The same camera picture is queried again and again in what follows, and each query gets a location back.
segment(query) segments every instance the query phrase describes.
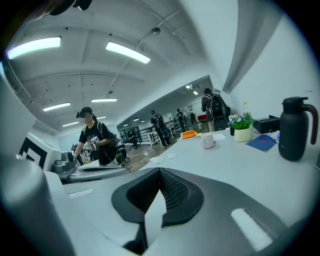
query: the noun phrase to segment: potted plant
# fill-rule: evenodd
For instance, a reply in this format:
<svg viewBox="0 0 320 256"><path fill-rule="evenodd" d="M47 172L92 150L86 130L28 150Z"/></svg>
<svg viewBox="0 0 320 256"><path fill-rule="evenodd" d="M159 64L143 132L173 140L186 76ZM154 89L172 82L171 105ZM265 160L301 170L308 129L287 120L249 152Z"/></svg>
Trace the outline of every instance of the potted plant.
<svg viewBox="0 0 320 256"><path fill-rule="evenodd" d="M248 142L252 139L250 125L254 123L249 112L242 115L237 113L229 116L229 126L234 129L234 139L236 142Z"/></svg>

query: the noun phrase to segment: black thermos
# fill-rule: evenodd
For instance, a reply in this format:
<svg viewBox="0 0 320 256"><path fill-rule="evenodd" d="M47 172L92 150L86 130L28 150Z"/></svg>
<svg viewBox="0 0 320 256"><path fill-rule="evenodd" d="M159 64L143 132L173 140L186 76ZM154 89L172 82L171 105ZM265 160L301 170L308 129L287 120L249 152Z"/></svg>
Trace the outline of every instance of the black thermos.
<svg viewBox="0 0 320 256"><path fill-rule="evenodd" d="M305 152L309 119L305 111L312 114L311 144L317 140L318 112L313 105L304 104L307 97L290 97L283 100L283 113L280 117L280 155L287 160L297 161Z"/></svg>

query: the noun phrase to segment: man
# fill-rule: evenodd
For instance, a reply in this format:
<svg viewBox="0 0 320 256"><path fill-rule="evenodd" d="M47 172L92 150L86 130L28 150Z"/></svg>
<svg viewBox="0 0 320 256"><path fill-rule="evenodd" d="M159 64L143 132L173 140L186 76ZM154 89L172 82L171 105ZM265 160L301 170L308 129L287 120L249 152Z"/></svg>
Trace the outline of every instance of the man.
<svg viewBox="0 0 320 256"><path fill-rule="evenodd" d="M74 156L77 157L80 154L87 142L93 160L99 160L99 164L103 166L118 166L116 160L117 141L108 131L106 125L97 121L92 109L85 106L76 114L76 118L79 118L80 122L86 125L81 131Z"/></svg>
<svg viewBox="0 0 320 256"><path fill-rule="evenodd" d="M191 109L190 110L190 119L191 119L191 124L193 125L194 123L196 124L197 121L196 121L196 114L193 112L193 110Z"/></svg>
<svg viewBox="0 0 320 256"><path fill-rule="evenodd" d="M213 94L210 88L204 90L204 97L201 99L201 110L206 112L209 132L214 132L214 116L225 117L228 120L230 108L226 106L220 94Z"/></svg>
<svg viewBox="0 0 320 256"><path fill-rule="evenodd" d="M178 118L182 132L184 133L186 131L185 130L185 122L184 122L184 114L180 111L179 108L176 111L177 111L176 117Z"/></svg>
<svg viewBox="0 0 320 256"><path fill-rule="evenodd" d="M132 149L132 147L136 150L137 149L137 139L135 137L135 132L133 129L131 129L130 131L128 131L127 133L128 136L128 141L129 143L132 143L133 145L130 147L130 149Z"/></svg>
<svg viewBox="0 0 320 256"><path fill-rule="evenodd" d="M152 110L151 111L151 124L155 127L155 131L159 136L159 139L161 141L161 147L166 147L166 143L170 145L170 136L166 137L164 139L163 131L166 129L166 125L164 122L164 118L160 115L157 114L156 111Z"/></svg>

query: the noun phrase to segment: person's hand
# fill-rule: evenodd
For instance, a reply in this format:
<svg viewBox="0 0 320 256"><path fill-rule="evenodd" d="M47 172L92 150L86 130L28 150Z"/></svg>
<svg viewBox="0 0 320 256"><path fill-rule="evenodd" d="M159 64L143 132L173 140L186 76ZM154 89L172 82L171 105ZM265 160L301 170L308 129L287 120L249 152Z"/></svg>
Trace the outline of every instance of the person's hand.
<svg viewBox="0 0 320 256"><path fill-rule="evenodd" d="M90 139L90 143L88 144L88 148L92 151L96 151L99 149L99 139L98 137L93 137Z"/></svg>
<svg viewBox="0 0 320 256"><path fill-rule="evenodd" d="M75 151L71 150L72 156L73 156L73 161L75 162L77 160L77 154Z"/></svg>

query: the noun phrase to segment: wooden floor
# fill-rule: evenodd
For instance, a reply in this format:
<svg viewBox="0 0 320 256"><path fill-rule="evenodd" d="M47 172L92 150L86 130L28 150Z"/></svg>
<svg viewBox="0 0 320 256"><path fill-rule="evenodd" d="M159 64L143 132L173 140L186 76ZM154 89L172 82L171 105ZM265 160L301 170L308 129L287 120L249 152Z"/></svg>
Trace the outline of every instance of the wooden floor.
<svg viewBox="0 0 320 256"><path fill-rule="evenodd" d="M199 132L197 125L188 127L188 129L193 129L196 132ZM130 146L126 146L125 150L130 161L126 162L124 166L128 167L131 172L140 170L148 164L151 158L160 156L163 152L172 147L172 145L177 143L177 139L179 137L180 135L175 136L175 138L170 137L170 145L167 145L166 147L161 147L159 143L154 144L152 147L150 145L139 145L137 149L130 149Z"/></svg>

